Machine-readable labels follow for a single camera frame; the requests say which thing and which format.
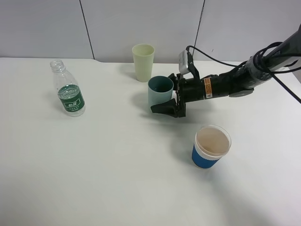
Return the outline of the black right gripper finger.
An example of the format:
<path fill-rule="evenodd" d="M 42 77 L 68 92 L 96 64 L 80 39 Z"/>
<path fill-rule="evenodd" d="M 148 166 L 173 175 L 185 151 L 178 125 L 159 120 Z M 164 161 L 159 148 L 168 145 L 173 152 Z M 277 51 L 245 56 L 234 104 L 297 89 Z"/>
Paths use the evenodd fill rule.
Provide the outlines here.
<path fill-rule="evenodd" d="M 177 91 L 178 90 L 178 79 L 177 76 L 172 73 L 171 75 L 169 75 L 169 79 L 173 82 L 173 90 Z"/>
<path fill-rule="evenodd" d="M 172 116 L 174 118 L 178 117 L 177 104 L 174 98 L 167 102 L 153 105 L 150 107 L 150 109 L 152 113 L 164 114 L 164 115 Z"/>

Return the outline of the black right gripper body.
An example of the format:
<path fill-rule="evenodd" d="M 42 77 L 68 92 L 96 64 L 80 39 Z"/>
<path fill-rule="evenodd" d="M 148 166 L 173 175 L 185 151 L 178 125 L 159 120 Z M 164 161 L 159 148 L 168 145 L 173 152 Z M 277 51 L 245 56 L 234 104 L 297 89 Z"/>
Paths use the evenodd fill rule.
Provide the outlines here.
<path fill-rule="evenodd" d="M 176 75 L 176 117 L 186 116 L 186 103 L 213 97 L 211 85 L 206 92 L 205 79 L 185 79 L 183 75 Z"/>

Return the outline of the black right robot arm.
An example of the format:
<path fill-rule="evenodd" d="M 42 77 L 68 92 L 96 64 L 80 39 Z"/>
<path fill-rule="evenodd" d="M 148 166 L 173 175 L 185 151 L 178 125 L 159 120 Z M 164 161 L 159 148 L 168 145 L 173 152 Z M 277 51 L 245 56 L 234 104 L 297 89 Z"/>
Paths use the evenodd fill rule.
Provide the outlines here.
<path fill-rule="evenodd" d="M 194 65 L 191 45 L 179 55 L 179 73 L 169 75 L 176 97 L 168 97 L 158 104 L 151 104 L 153 113 L 175 118 L 186 115 L 186 103 L 220 97 L 243 97 L 270 79 L 276 80 L 297 101 L 296 96 L 279 78 L 281 68 L 295 65 L 301 59 L 301 32 L 296 31 L 283 42 L 274 42 L 259 50 L 247 61 L 233 65 L 222 74 L 210 74 L 201 78 Z"/>

